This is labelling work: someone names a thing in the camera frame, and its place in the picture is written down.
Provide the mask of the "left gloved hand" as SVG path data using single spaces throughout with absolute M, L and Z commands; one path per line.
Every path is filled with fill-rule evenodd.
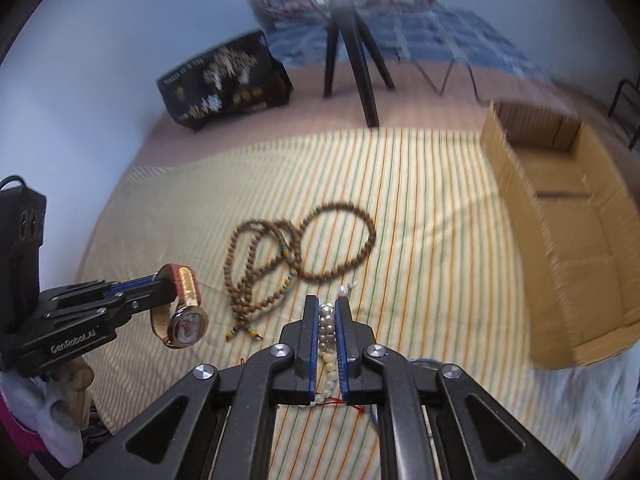
M 82 459 L 81 431 L 89 421 L 94 371 L 81 358 L 44 377 L 1 374 L 1 422 L 24 457 L 48 452 L 66 469 Z

